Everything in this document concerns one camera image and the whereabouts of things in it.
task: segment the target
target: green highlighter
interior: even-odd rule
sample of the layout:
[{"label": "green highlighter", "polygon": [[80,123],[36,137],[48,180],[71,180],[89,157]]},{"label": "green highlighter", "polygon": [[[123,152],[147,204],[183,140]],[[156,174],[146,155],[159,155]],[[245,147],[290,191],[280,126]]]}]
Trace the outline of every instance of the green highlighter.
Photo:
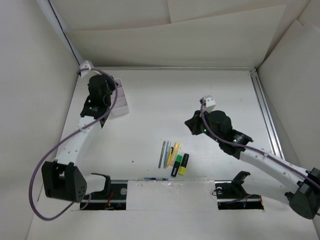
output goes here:
[{"label": "green highlighter", "polygon": [[173,169],[171,172],[171,177],[175,178],[177,176],[181,161],[182,161],[182,156],[181,155],[176,156],[176,160],[174,162]]}]

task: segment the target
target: silver pen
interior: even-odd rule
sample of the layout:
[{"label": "silver pen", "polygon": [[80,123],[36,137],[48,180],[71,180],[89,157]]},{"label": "silver pen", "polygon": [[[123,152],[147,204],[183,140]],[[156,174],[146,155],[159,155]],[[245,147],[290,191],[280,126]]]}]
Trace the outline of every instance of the silver pen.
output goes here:
[{"label": "silver pen", "polygon": [[164,161],[163,161],[163,168],[164,169],[167,167],[170,148],[171,148],[171,141],[167,141],[166,142],[165,155],[164,155]]},{"label": "silver pen", "polygon": [[162,162],[162,158],[164,157],[165,146],[166,146],[166,141],[163,141],[158,169],[161,168],[161,162]]}]

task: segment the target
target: marker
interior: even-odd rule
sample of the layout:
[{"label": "marker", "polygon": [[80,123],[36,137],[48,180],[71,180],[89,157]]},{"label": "marker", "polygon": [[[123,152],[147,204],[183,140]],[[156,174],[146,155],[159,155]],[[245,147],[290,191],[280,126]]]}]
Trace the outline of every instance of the marker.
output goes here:
[{"label": "marker", "polygon": [[173,147],[170,166],[173,166],[175,164],[174,161],[176,160],[176,157],[177,157],[177,154],[178,154],[178,151],[179,151],[179,147],[180,147],[180,143],[176,142],[174,144],[174,147]]},{"label": "marker", "polygon": [[172,172],[171,172],[171,177],[176,177],[177,176],[178,169],[179,169],[180,164],[181,164],[181,160],[182,160],[182,156],[181,155],[176,156],[176,160],[174,162],[173,169],[172,169]]},{"label": "marker", "polygon": [[182,159],[181,166],[180,166],[179,173],[178,173],[180,176],[185,175],[186,167],[188,164],[188,159],[189,159],[189,154],[185,153],[183,155],[183,159]]},{"label": "marker", "polygon": [[169,151],[171,147],[171,142],[167,141],[166,142],[166,149],[165,149],[165,155],[164,155],[164,161],[163,161],[163,168],[165,169],[167,167],[167,162],[169,158]]},{"label": "marker", "polygon": [[174,151],[174,148],[171,147],[170,149],[170,154],[169,154],[169,158],[168,158],[168,162],[166,163],[166,166],[169,167],[170,162],[171,162],[171,158],[172,158],[172,152]]},{"label": "marker", "polygon": [[168,181],[168,178],[162,178],[162,177],[145,177],[144,180]]},{"label": "marker", "polygon": [[166,141],[163,141],[158,169],[161,168],[161,162],[162,162],[162,158],[164,156],[165,146],[166,146]]}]

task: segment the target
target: black base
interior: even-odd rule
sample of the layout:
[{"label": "black base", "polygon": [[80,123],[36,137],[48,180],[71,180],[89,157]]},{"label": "black base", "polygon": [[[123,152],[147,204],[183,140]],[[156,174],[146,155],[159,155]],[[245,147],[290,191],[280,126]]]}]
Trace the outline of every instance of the black base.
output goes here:
[{"label": "black base", "polygon": [[248,195],[243,189],[235,188],[234,180],[215,181],[214,194],[218,201],[217,206],[219,210],[264,210],[262,198],[259,195],[252,195],[242,201],[229,203],[230,201],[242,199]]},{"label": "black base", "polygon": [[[91,200],[88,206],[83,210],[126,210],[127,194],[122,194],[122,189],[128,189],[128,181],[126,180],[112,180],[111,191],[109,195],[101,195],[99,192],[91,194]],[[105,209],[105,205],[114,191],[113,196],[110,198],[109,206]],[[88,200],[89,196],[85,196],[80,203],[82,208]]]}]

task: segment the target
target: white wall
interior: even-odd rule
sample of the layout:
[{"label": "white wall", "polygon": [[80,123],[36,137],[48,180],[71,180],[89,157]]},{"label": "white wall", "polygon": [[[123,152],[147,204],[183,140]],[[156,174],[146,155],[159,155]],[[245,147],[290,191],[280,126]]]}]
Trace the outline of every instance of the white wall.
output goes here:
[{"label": "white wall", "polygon": [[[311,0],[259,68],[286,160],[320,168],[320,0]],[[313,220],[320,236],[320,217]]]},{"label": "white wall", "polygon": [[0,32],[0,239],[24,240],[29,180],[60,139],[77,65],[35,0],[1,1]]},{"label": "white wall", "polygon": [[[40,5],[46,5],[48,4],[47,0],[37,0]],[[263,52],[262,59],[265,58],[265,55],[269,55],[270,52],[273,50],[273,48],[276,46],[278,41],[283,36],[284,32],[288,29],[292,21],[299,17],[299,15],[302,13],[306,5],[308,4],[309,0],[121,0],[121,1],[105,1],[105,0],[51,0],[52,4],[57,10],[57,13],[60,14],[61,18],[65,21],[66,25],[68,26],[68,30],[71,31],[71,34],[74,31],[79,31],[81,35],[77,35],[76,39],[72,39],[72,42],[75,44],[79,52],[85,57],[91,58],[91,61],[95,65],[99,66],[105,66],[105,65],[112,65],[112,66],[146,66],[146,65],[174,65],[174,66],[181,66],[181,65],[215,65],[215,66],[223,66],[223,65],[239,65],[239,66],[248,66],[247,62],[225,62],[220,60],[221,58],[219,56],[212,56],[208,57],[206,54],[203,53],[192,53],[193,56],[195,56],[196,61],[186,61],[186,56],[183,54],[186,51],[183,51],[183,53],[180,53],[178,51],[179,47],[175,47],[173,50],[169,50],[168,52],[175,54],[174,57],[170,56],[170,61],[167,59],[164,59],[161,54],[152,54],[153,56],[156,56],[157,59],[162,60],[162,62],[155,61],[155,57],[152,59],[144,60],[143,58],[141,60],[142,63],[139,63],[137,61],[131,61],[128,59],[124,59],[123,56],[120,57],[114,57],[108,54],[108,58],[106,57],[100,57],[100,60],[98,60],[96,57],[96,53],[92,53],[91,55],[88,55],[86,53],[86,49],[79,44],[79,41],[84,41],[84,36],[87,32],[88,38],[90,41],[92,39],[97,40],[97,32],[92,32],[93,30],[100,30],[99,38],[101,38],[100,43],[94,43],[91,42],[86,43],[85,46],[90,45],[88,48],[91,52],[92,49],[95,49],[96,46],[103,46],[106,45],[111,49],[97,49],[98,52],[108,52],[108,53],[114,53],[114,51],[117,49],[117,44],[112,43],[109,41],[110,37],[106,36],[106,34],[111,34],[111,36],[114,36],[113,32],[110,32],[111,30],[124,30],[124,31],[118,31],[121,36],[118,36],[116,43],[121,43],[120,46],[129,46],[131,51],[128,51],[127,49],[121,49],[120,52],[115,51],[116,55],[120,55],[121,53],[124,53],[126,56],[133,56],[133,58],[138,59],[141,57],[141,52],[150,52],[149,49],[145,49],[144,51],[137,51],[134,52],[132,49],[135,49],[134,47],[130,47],[130,43],[132,43],[132,39],[136,38],[136,36],[141,35],[141,32],[136,31],[126,31],[128,29],[134,29],[134,28],[143,28],[143,27],[150,27],[150,26],[160,26],[160,25],[168,25],[170,23],[176,23],[176,22],[183,22],[187,20],[194,20],[199,18],[206,18],[206,17],[212,17],[217,15],[225,15],[230,13],[237,13],[237,12],[243,12],[253,9],[260,9],[275,5],[286,5],[286,8],[284,10],[283,15],[280,18],[280,22],[276,23],[276,29],[275,34],[272,33],[271,40],[268,42],[268,51]],[[256,17],[255,21],[251,21],[254,23],[259,23],[259,18]],[[252,32],[258,33],[260,36],[266,36],[267,30],[265,29],[265,25],[260,23],[260,26],[255,30],[249,30],[249,33],[242,33],[240,36],[249,36],[252,34]],[[234,33],[234,30],[228,29],[225,25],[220,27],[221,29],[226,29],[225,31],[227,33]],[[150,28],[143,28],[142,32],[147,33],[148,29]],[[192,42],[194,45],[197,46],[197,48],[201,48],[201,46],[205,49],[204,51],[207,53],[208,49],[213,49],[213,51],[218,51],[223,49],[224,53],[235,53],[236,50],[234,50],[232,47],[227,45],[227,42],[234,40],[234,37],[228,37],[225,33],[221,33],[221,31],[214,29],[214,35],[215,36],[226,36],[226,40],[223,42],[225,44],[219,44],[217,48],[215,48],[216,41],[211,41],[210,46],[206,46],[203,44],[202,40],[197,40],[193,36],[197,36],[199,33],[195,30],[188,31],[189,33],[193,34],[187,34],[185,35],[183,33],[183,30],[175,30],[174,32],[177,33],[177,36],[172,36],[172,34],[167,34],[166,32],[161,32],[159,28],[154,28],[154,30],[160,34],[160,36],[157,36],[157,40],[161,40],[161,42],[168,41],[170,43],[169,46],[163,47],[163,46],[157,46],[151,47],[151,49],[160,49],[160,52],[164,52],[162,48],[168,49],[170,46],[175,45],[174,42],[178,37],[183,37],[186,41],[188,38],[192,37]],[[200,35],[203,36],[203,38],[206,37],[206,33],[212,32],[207,31],[206,29],[201,30]],[[232,43],[231,45],[234,46],[237,50],[244,49],[241,45],[239,45],[238,40],[235,40],[236,43]],[[258,39],[254,40],[243,40],[245,43],[253,42],[253,43],[260,43],[261,41]],[[148,44],[154,44],[155,40],[151,37],[143,37],[142,39],[136,39],[135,42],[142,43],[143,46],[148,46]],[[185,47],[186,49],[194,49],[194,47]],[[257,55],[257,50],[246,50],[246,53],[255,53]],[[242,54],[241,59],[244,59],[246,57],[245,54]],[[256,61],[254,64],[256,66],[259,66],[261,64],[261,61]]]}]

